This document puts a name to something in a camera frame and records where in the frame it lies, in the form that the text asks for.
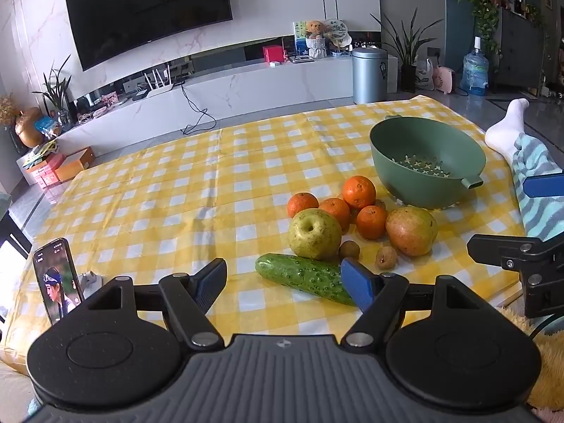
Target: phone screen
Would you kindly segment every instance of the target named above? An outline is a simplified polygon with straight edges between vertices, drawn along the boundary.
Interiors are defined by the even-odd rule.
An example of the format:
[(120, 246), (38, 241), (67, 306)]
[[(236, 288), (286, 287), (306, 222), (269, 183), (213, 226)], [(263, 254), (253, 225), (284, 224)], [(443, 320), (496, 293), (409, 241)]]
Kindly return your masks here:
[(58, 238), (33, 254), (33, 267), (51, 324), (82, 302), (70, 252), (67, 240)]

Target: teal striped pajama pants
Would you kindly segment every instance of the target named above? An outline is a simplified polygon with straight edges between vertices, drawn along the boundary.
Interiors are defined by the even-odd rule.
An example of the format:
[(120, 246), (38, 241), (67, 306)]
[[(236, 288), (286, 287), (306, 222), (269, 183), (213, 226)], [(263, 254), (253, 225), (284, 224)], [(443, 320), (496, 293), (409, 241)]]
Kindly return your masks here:
[(511, 170), (523, 225), (528, 237), (546, 241), (564, 232), (564, 196), (528, 197), (523, 182), (527, 176), (562, 173), (562, 168), (552, 160), (546, 146), (532, 136), (520, 134), (515, 147)]

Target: tangerine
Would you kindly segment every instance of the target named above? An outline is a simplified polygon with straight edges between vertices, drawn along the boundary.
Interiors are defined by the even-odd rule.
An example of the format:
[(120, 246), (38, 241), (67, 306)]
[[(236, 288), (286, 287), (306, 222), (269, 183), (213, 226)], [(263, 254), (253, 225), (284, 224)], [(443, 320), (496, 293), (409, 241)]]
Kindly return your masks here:
[(376, 188), (365, 176), (352, 176), (343, 184), (343, 199), (351, 208), (362, 210), (374, 204)]
[(340, 198), (333, 197), (322, 201), (319, 204), (319, 208), (334, 216), (337, 221), (339, 221), (343, 233), (346, 232), (351, 221), (351, 210), (347, 202)]
[(288, 201), (288, 216), (294, 217), (302, 210), (318, 207), (319, 201), (313, 194), (310, 194), (309, 192), (300, 192), (299, 194), (293, 195)]
[(356, 230), (367, 240), (377, 240), (386, 233), (387, 212), (380, 206), (369, 205), (356, 217)]

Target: trash can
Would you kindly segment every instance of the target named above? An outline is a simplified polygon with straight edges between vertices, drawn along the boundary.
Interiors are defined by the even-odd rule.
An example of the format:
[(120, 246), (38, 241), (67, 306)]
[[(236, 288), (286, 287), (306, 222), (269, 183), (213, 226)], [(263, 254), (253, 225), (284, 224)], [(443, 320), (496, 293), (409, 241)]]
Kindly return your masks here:
[(354, 103), (386, 100), (387, 51), (357, 48), (352, 51), (352, 99)]

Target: human foot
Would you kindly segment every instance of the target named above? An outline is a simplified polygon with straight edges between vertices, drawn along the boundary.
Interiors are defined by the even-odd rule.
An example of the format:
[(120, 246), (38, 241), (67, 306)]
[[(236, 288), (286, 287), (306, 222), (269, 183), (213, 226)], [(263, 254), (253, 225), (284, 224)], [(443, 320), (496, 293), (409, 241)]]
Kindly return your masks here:
[(486, 144), (500, 153), (509, 165), (513, 163), (513, 155), (517, 151), (515, 141), (525, 132), (523, 115), (528, 106), (526, 98), (513, 100), (507, 107), (505, 118), (492, 125), (486, 132)]

